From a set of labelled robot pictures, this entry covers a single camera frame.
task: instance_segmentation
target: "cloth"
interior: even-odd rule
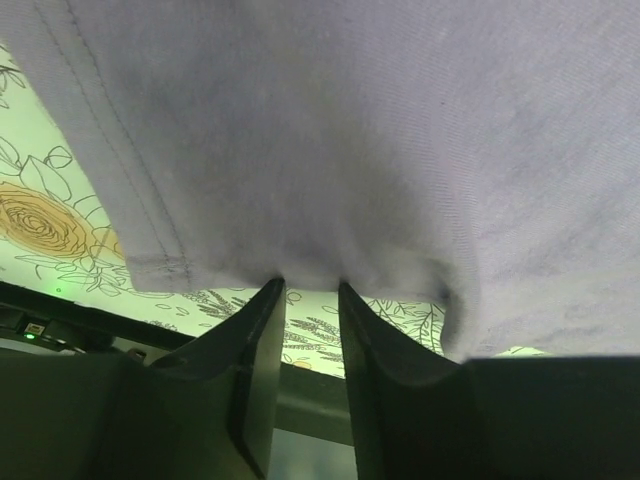
[[[143,290],[446,305],[445,353],[637,353],[640,5],[5,0]]]

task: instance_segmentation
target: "garment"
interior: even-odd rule
[[[143,290],[439,302],[455,359],[635,353],[640,6],[5,0]]]

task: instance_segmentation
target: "floral tablecloth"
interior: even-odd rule
[[[134,290],[107,214],[62,133],[1,45],[0,240],[1,280],[189,335],[220,323],[255,293]],[[337,296],[288,289],[286,301],[283,362],[343,376]],[[383,319],[441,352],[438,306],[368,301]],[[521,347],[506,352],[540,353]]]

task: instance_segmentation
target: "table surface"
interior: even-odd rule
[[[0,45],[0,279],[80,305],[201,335],[257,290],[137,292],[117,236],[70,147]],[[282,361],[344,376],[337,295],[287,290]],[[367,299],[383,319],[441,353],[436,305]],[[514,347],[507,355],[539,355]]]

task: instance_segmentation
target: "floral pattern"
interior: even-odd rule
[[[2,281],[189,335],[215,327],[256,291],[136,291],[109,218],[64,138],[1,45],[0,239]],[[282,361],[343,376],[337,295],[287,289],[285,300]],[[442,352],[444,312],[437,305],[367,302],[395,328]],[[523,354],[542,352],[522,347],[505,352]]]

